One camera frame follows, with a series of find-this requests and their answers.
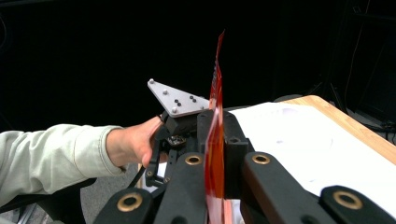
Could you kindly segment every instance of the red plastic sheet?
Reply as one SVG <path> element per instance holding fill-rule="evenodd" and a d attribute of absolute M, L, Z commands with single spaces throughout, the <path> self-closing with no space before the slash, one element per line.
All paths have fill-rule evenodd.
<path fill-rule="evenodd" d="M 219 50 L 224 31 L 219 36 L 216 51 L 215 70 L 210 90 L 209 108 L 213 110 L 213 119 L 205 148 L 205 192 L 209 223 L 230 223 L 230 201 L 224 200 L 224 137 L 222 81 L 219 68 Z"/>

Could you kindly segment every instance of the white paper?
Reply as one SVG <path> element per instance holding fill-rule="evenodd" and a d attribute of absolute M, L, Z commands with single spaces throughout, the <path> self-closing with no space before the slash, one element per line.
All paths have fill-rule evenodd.
<path fill-rule="evenodd" d="M 306 190 L 357 190 L 396 217 L 396 166 L 309 105 L 264 103 L 231 111 L 256 151 L 277 160 Z"/>

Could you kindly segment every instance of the gray sleeve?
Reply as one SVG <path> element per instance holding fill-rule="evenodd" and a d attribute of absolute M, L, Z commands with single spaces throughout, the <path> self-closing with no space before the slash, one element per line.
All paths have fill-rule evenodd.
<path fill-rule="evenodd" d="M 60 124 L 0 133 L 0 206 L 19 194 L 53 193 L 88 178 L 123 175 L 106 153 L 106 136 L 116 128 Z"/>

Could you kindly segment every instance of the human hand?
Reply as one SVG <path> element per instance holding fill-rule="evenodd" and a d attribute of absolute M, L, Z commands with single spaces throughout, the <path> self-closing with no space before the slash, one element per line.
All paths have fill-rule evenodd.
<path fill-rule="evenodd" d="M 115 166 L 120 167 L 130 162 L 138 162 L 148 167 L 154 145 L 154 135 L 162 124 L 159 117 L 154 117 L 138 125 L 112 130 L 106 139 L 108 157 Z"/>

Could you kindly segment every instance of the metal bracket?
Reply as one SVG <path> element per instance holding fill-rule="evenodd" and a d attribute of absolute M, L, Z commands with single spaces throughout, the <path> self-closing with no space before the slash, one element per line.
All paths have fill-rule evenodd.
<path fill-rule="evenodd" d="M 201 96 L 180 91 L 150 79 L 148 87 L 171 118 L 198 114 L 209 109 L 209 101 Z"/>

